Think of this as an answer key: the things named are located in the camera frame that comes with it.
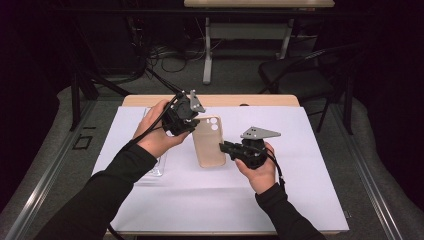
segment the desk leg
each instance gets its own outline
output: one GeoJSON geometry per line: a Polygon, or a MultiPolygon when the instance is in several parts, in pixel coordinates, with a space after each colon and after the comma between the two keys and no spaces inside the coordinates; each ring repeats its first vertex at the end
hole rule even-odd
{"type": "Polygon", "coordinates": [[[211,53],[211,30],[209,18],[206,18],[205,24],[205,70],[203,72],[203,84],[208,85],[211,83],[212,74],[212,53],[211,53]]]}
{"type": "Polygon", "coordinates": [[[291,37],[291,32],[293,30],[293,23],[294,23],[294,19],[290,19],[287,22],[287,29],[284,34],[283,45],[281,46],[280,53],[277,53],[277,59],[284,59],[286,57],[287,48],[289,46],[289,41],[291,37]]]}

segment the beige phone case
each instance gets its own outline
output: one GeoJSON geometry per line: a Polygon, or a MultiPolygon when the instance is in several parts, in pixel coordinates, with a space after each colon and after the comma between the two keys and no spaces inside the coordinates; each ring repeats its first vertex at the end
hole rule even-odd
{"type": "Polygon", "coordinates": [[[225,153],[221,152],[219,143],[223,143],[221,118],[217,115],[196,117],[200,120],[193,134],[197,160],[203,168],[225,164],[225,153]]]}

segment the cable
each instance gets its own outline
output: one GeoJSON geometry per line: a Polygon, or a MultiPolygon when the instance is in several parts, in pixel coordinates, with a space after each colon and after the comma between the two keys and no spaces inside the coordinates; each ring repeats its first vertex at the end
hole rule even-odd
{"type": "Polygon", "coordinates": [[[280,184],[280,187],[281,187],[281,188],[283,189],[283,191],[285,192],[285,191],[286,191],[286,189],[285,189],[285,186],[284,186],[285,182],[284,182],[284,179],[283,179],[283,173],[282,173],[282,171],[281,171],[280,165],[279,165],[279,164],[278,164],[278,162],[277,162],[277,158],[275,157],[274,152],[273,152],[273,151],[271,151],[271,149],[266,148],[266,150],[267,150],[266,155],[268,156],[268,158],[269,158],[269,159],[271,159],[271,160],[274,162],[274,165],[275,165],[275,167],[277,168],[277,172],[278,172],[278,183],[280,184]]]}

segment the person's right hand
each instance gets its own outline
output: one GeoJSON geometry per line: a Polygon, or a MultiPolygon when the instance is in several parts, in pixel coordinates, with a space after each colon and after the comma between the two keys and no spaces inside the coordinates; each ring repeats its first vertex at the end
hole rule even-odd
{"type": "MultiPolygon", "coordinates": [[[[274,152],[274,148],[269,143],[266,142],[265,147],[274,152]]],[[[257,194],[265,192],[275,184],[275,165],[271,159],[267,158],[265,163],[255,170],[248,168],[240,159],[236,159],[235,162],[240,172],[249,179],[250,186],[257,194]]]]}

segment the person's left hand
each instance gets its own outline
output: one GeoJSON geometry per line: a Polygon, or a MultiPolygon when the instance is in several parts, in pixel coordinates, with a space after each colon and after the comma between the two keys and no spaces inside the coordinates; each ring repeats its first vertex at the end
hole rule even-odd
{"type": "MultiPolygon", "coordinates": [[[[162,100],[150,109],[150,111],[138,124],[138,128],[134,133],[133,139],[144,133],[146,129],[148,129],[155,122],[155,120],[163,112],[163,109],[165,108],[166,104],[168,104],[168,102],[168,100],[162,100]]],[[[159,121],[159,123],[154,128],[160,126],[162,126],[162,121],[159,121]]],[[[163,128],[159,128],[147,134],[137,144],[152,154],[154,157],[158,158],[166,151],[168,151],[168,149],[181,144],[189,134],[190,132],[185,132],[178,136],[168,136],[163,128]]]]}

